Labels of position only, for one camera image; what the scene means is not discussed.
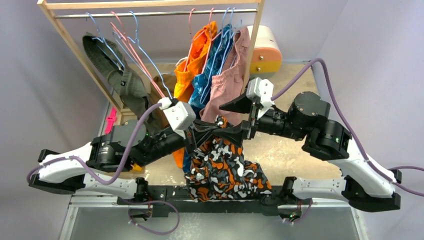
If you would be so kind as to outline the camouflage orange black shorts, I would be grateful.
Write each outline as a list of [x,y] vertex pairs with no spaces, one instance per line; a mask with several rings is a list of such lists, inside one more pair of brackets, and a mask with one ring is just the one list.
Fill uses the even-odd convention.
[[183,158],[184,179],[194,202],[267,196],[272,185],[260,164],[245,159],[244,149],[212,137]]

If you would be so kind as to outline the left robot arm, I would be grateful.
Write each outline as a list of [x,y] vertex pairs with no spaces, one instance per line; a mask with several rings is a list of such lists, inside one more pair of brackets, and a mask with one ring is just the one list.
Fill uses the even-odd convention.
[[131,171],[134,165],[145,167],[186,146],[196,149],[216,129],[218,126],[213,123],[195,120],[183,135],[171,127],[152,134],[144,124],[132,119],[75,150],[58,153],[43,149],[39,165],[28,173],[26,181],[32,188],[53,194],[93,191],[142,205],[149,199],[147,184],[124,180],[120,174]]

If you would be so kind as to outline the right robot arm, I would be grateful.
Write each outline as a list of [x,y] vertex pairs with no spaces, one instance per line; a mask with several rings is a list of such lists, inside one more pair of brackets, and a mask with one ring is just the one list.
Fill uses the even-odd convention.
[[224,132],[233,142],[239,144],[257,132],[303,141],[304,152],[340,169],[341,176],[334,179],[286,177],[279,193],[284,202],[322,198],[340,200],[369,213],[400,209],[401,196],[395,184],[401,182],[401,172],[378,167],[369,156],[362,155],[352,132],[329,119],[331,105],[316,93],[297,94],[287,111],[254,93],[243,93],[219,108],[249,115]]

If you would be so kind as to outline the pink shorts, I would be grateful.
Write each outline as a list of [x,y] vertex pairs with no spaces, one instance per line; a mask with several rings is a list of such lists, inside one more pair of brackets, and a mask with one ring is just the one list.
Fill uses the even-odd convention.
[[243,26],[233,37],[233,47],[226,57],[221,73],[212,77],[210,100],[200,111],[202,121],[213,123],[218,115],[234,126],[242,121],[240,113],[221,110],[219,107],[240,96],[244,86],[249,47],[249,30]]

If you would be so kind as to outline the brown shorts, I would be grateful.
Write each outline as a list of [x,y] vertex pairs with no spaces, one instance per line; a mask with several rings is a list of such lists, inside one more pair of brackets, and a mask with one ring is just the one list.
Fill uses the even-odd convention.
[[[153,81],[166,97],[174,96],[174,89],[177,83],[177,77],[174,73],[162,73],[161,76],[155,76]],[[157,104],[158,101],[163,98],[152,83],[150,83],[149,96],[152,104]],[[152,112],[152,118],[152,125],[155,125],[160,129],[165,129],[169,126],[169,122],[160,108],[157,108]]]

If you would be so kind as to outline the olive green shorts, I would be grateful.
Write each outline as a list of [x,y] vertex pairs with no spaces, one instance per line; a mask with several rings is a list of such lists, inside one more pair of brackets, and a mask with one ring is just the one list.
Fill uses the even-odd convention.
[[93,37],[98,36],[87,32],[82,37],[82,45],[86,56],[109,85],[112,86],[124,105],[140,119],[146,110],[153,105],[141,76],[128,65],[115,42],[106,39],[125,65],[123,71],[118,70],[118,67],[111,62],[111,59],[115,57],[106,46],[99,40],[93,39]]

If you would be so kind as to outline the blue patterned shorts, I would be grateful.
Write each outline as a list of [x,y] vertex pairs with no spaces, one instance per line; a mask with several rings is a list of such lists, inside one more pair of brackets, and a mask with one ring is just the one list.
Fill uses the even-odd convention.
[[202,43],[192,47],[192,51],[199,51],[199,57],[194,58],[188,64],[190,71],[194,74],[191,81],[193,92],[188,99],[197,119],[201,119],[201,111],[210,101],[212,76],[221,71],[223,60],[228,53],[228,46],[233,44],[233,26],[229,23],[221,30],[217,30],[216,22],[205,27],[201,34],[205,41],[197,37],[195,43]]

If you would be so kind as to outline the blue hanger holding pink shorts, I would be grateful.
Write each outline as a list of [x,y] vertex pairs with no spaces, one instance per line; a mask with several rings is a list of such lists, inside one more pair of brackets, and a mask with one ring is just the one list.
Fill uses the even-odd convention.
[[225,62],[228,58],[228,55],[230,53],[232,46],[233,46],[234,36],[236,35],[238,29],[242,26],[242,22],[243,22],[242,20],[239,20],[239,22],[236,25],[234,25],[234,26],[232,25],[232,19],[233,19],[233,14],[234,14],[235,9],[236,9],[235,7],[232,9],[232,12],[231,12],[231,15],[230,15],[229,26],[231,27],[231,29],[229,30],[229,33],[226,34],[227,35],[227,43],[225,45],[225,49],[224,49],[222,60],[221,60],[221,65],[220,65],[220,67],[217,71],[217,75],[221,74],[223,67],[224,67],[224,64],[225,64]]

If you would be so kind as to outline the pink hanger holding orange shorts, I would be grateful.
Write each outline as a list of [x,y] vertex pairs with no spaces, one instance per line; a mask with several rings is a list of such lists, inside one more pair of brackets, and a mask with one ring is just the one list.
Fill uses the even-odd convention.
[[189,47],[189,50],[188,50],[188,54],[187,54],[187,56],[184,58],[184,60],[185,60],[185,65],[184,65],[184,68],[183,68],[183,71],[184,72],[187,72],[188,71],[188,64],[190,63],[190,56],[191,56],[191,53],[192,53],[192,49],[193,49],[193,46],[194,46],[194,43],[195,43],[195,41],[202,35],[202,34],[204,34],[205,33],[205,29],[203,29],[201,32],[200,32],[200,34],[198,35],[198,36],[194,36],[193,35],[193,32],[192,32],[192,24],[191,24],[191,22],[192,22],[192,15],[193,15],[193,12],[194,11],[196,11],[196,8],[192,8],[191,9],[191,11],[190,11],[190,13],[189,13],[189,17],[188,17],[188,26],[189,26],[189,34],[190,34],[190,37],[191,37],[191,41],[190,41],[190,47]]

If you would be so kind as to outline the white orange yellow drawer cabinet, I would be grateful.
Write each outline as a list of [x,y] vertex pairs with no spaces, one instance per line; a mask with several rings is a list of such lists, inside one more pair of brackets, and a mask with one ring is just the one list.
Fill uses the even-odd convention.
[[249,72],[251,75],[273,75],[279,71],[283,55],[273,31],[259,25]]

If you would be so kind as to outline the yellow plastic bin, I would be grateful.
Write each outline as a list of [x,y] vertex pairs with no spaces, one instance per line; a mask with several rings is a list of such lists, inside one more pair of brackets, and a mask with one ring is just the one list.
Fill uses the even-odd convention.
[[131,170],[132,171],[135,171],[135,172],[143,172],[144,171],[144,167],[142,167],[142,166],[140,166],[140,165],[138,165],[138,164],[136,164],[136,163],[132,163],[131,164]]

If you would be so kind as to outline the pink plastic tool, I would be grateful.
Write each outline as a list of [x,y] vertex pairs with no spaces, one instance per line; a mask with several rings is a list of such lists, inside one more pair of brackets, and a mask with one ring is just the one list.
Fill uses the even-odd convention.
[[104,127],[104,134],[109,134],[113,127],[114,124],[117,120],[117,110],[115,109],[115,107],[112,107],[111,110],[109,111],[108,116],[105,118],[105,127]]

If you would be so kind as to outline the metal hanging rod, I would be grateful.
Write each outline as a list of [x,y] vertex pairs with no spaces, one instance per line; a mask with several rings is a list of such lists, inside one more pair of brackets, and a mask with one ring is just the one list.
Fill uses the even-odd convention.
[[161,11],[161,12],[127,12],[127,13],[85,13],[63,14],[54,16],[55,19],[86,19],[86,18],[113,18],[113,17],[156,17],[156,16],[181,16],[181,15],[209,15],[225,13],[257,13],[257,9],[229,9],[229,10],[194,10],[194,11]]

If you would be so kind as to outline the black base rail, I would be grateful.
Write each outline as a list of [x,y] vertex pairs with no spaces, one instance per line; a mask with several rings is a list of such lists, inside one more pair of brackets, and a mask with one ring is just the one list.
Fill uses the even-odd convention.
[[185,186],[151,185],[132,199],[117,198],[116,204],[146,210],[152,217],[167,217],[177,210],[179,213],[202,214],[262,214],[283,219],[297,220],[307,213],[312,199],[298,199],[286,194],[278,185],[272,186],[270,194],[243,199],[212,199],[195,202]]

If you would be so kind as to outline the wooden clothes rack frame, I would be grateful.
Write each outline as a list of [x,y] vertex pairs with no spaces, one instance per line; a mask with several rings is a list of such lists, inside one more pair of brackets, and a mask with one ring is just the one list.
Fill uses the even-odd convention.
[[103,81],[96,73],[93,65],[89,59],[83,53],[82,49],[77,45],[66,27],[62,23],[62,19],[81,19],[87,18],[87,14],[72,14],[72,15],[58,15],[55,13],[56,10],[97,10],[97,9],[132,9],[132,8],[155,8],[155,7],[175,7],[175,6],[205,6],[205,5],[239,5],[239,4],[254,4],[255,8],[252,9],[240,9],[236,12],[239,13],[255,13],[252,33],[250,36],[250,47],[248,49],[246,69],[244,74],[243,83],[246,85],[250,78],[250,66],[255,53],[255,44],[257,41],[258,30],[260,21],[265,5],[263,0],[134,0],[134,1],[97,1],[97,2],[59,2],[49,3],[46,0],[37,1],[37,5],[40,7],[44,15],[54,26],[56,31],[62,37],[64,42],[70,48],[72,53],[76,56],[78,61],[81,63],[83,68],[87,71],[89,76],[101,90],[103,95],[109,102],[106,116],[111,116],[112,109],[115,109],[115,121],[105,120],[103,126],[100,128],[100,133],[110,125],[119,125],[125,123],[127,120],[135,119],[136,115],[130,111],[129,108],[124,107],[124,104],[120,99],[117,98],[117,94],[111,93],[106,87]]

